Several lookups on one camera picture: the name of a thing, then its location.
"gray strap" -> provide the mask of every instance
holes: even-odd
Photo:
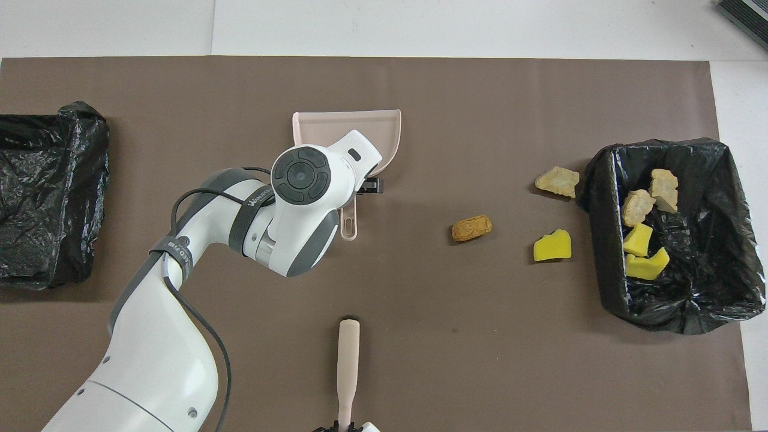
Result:
[[[267,185],[256,189],[254,193],[243,201],[243,205],[240,206],[240,210],[232,222],[232,228],[230,228],[230,249],[245,256],[243,245],[245,244],[245,237],[248,234],[250,225],[253,223],[253,219],[256,219],[256,213],[259,212],[259,209],[274,198],[274,196],[275,192],[272,190],[272,186]]]
[[[150,249],[150,252],[167,252],[181,267],[182,282],[192,273],[192,253],[186,246],[186,237],[175,238],[167,235]]]

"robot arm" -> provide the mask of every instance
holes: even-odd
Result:
[[[203,188],[229,198],[199,195],[176,232],[152,248],[114,307],[104,359],[43,431],[199,430],[216,399],[216,364],[164,278],[179,288],[212,243],[283,276],[308,271],[338,230],[336,210],[380,161],[371,143],[351,131],[328,148],[282,153],[271,187],[240,168],[211,176]]]

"dustpan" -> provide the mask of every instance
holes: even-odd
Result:
[[[400,145],[401,115],[399,109],[380,111],[295,112],[293,143],[328,147],[353,129],[371,141],[382,155],[382,162],[368,174],[377,175],[395,157]],[[341,209],[341,238],[357,237],[357,197]]]

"black plastic bag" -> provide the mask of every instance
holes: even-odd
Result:
[[[107,122],[81,101],[58,115],[0,115],[0,286],[91,275],[108,146]]]
[[[648,189],[654,168],[679,181],[678,213],[646,217],[649,253],[664,246],[670,263],[654,281],[627,277],[620,205]],[[730,149],[709,138],[612,145],[587,166],[578,204],[589,213],[603,307],[649,331],[703,334],[765,308],[763,266]]]

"brown tablecloth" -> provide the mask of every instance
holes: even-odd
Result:
[[[604,311],[587,215],[532,187],[605,145],[717,138],[705,62],[3,59],[0,112],[52,114],[76,100],[111,126],[94,273],[0,292],[2,430],[39,430],[95,369],[112,305],[167,231],[176,197],[218,169],[271,165],[293,144],[295,111],[387,108],[402,110],[400,149],[381,174],[386,192],[358,200],[355,241],[337,240],[293,279],[214,245],[184,285],[232,357],[225,430],[329,426],[345,314],[362,322],[358,424],[750,428],[738,326],[655,334]],[[493,232],[454,244],[450,225],[481,213]],[[533,264],[533,242],[555,228],[571,233],[574,257]]]

